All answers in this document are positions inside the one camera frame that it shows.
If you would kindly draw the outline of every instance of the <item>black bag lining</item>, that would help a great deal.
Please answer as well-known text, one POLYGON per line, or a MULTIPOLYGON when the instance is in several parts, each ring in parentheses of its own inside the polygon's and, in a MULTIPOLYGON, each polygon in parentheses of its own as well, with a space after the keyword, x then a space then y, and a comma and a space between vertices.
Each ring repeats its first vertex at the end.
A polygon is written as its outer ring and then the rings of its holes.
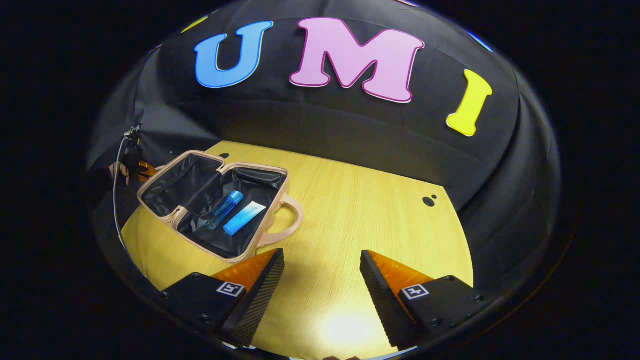
POLYGON ((160 217, 170 215, 178 205, 185 207, 189 212, 177 225, 178 232, 203 248, 230 259, 246 251, 287 176, 248 167, 234 167, 221 174, 217 171, 220 165, 220 161, 190 154, 156 180, 142 199, 160 217), (205 224, 206 220, 234 190, 241 192, 244 198, 218 228, 211 230, 205 224), (229 236, 223 226, 252 201, 267 209, 235 235, 229 236))

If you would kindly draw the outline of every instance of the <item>wooden table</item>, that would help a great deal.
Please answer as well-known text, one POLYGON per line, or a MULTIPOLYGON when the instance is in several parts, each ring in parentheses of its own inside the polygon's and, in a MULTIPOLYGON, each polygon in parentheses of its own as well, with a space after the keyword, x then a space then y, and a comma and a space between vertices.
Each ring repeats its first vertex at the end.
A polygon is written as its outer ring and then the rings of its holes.
MULTIPOLYGON (((289 170, 289 194, 305 211, 290 237, 258 250, 281 247, 285 270, 260 323, 253 346, 300 359, 360 359, 397 351, 389 345, 360 274, 369 249, 430 277, 455 275, 473 286, 467 240, 441 186, 407 177, 241 143, 207 151, 289 170), (436 195, 435 206, 423 197, 436 195)), ((289 227, 283 207, 268 233, 289 227)), ((191 272, 214 274, 230 265, 212 258, 138 208, 122 233, 133 260, 162 290, 191 272)))

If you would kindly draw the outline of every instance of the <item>cosmetic bag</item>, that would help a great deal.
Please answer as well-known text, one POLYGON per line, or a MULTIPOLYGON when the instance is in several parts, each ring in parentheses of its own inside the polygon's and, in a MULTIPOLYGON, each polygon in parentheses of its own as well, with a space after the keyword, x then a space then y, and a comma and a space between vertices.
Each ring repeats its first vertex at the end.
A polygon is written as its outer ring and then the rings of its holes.
POLYGON ((288 195, 286 169, 251 163, 225 164, 219 156, 187 151, 157 170, 138 190, 138 200, 181 237, 227 263, 253 257, 257 247, 286 238, 302 224, 302 207, 288 195), (205 221, 234 190, 243 194, 242 201, 212 230, 205 221), (223 225, 251 202, 266 209, 235 235, 228 235, 223 225), (266 233, 283 204, 295 210, 296 221, 281 233, 266 233))

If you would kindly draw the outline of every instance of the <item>blue letter u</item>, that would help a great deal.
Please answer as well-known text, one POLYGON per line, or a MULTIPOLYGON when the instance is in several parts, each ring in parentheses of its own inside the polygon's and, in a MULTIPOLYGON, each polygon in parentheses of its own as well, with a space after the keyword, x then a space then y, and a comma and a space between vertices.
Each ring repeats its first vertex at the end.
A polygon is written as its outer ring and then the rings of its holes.
POLYGON ((219 34, 208 38, 195 47, 196 78, 202 86, 207 88, 225 88, 238 84, 249 78, 260 62, 260 49, 264 32, 273 26, 273 21, 260 21, 243 26, 236 31, 242 36, 240 60, 229 70, 218 68, 218 49, 220 43, 227 38, 227 34, 219 34))

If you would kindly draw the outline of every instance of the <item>bag handle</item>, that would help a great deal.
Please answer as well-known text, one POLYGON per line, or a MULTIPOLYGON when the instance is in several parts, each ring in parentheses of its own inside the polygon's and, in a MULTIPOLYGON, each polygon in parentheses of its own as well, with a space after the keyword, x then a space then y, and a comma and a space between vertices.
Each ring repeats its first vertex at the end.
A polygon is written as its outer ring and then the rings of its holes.
POLYGON ((287 236, 293 234, 293 232, 295 230, 298 230, 298 228, 300 227, 300 224, 302 224, 302 218, 304 217, 304 213, 302 212, 302 206, 300 205, 300 203, 296 199, 294 199, 291 196, 289 196, 289 194, 284 194, 282 196, 282 198, 280 199, 280 203, 281 204, 287 204, 291 208, 293 208, 293 210, 296 211, 296 214, 297 214, 298 218, 293 223, 293 225, 290 226, 285 231, 282 231, 282 232, 276 233, 276 234, 267 234, 267 233, 262 234, 262 237, 260 238, 260 241, 258 242, 258 247, 263 247, 265 245, 276 243, 276 242, 286 238, 287 236))

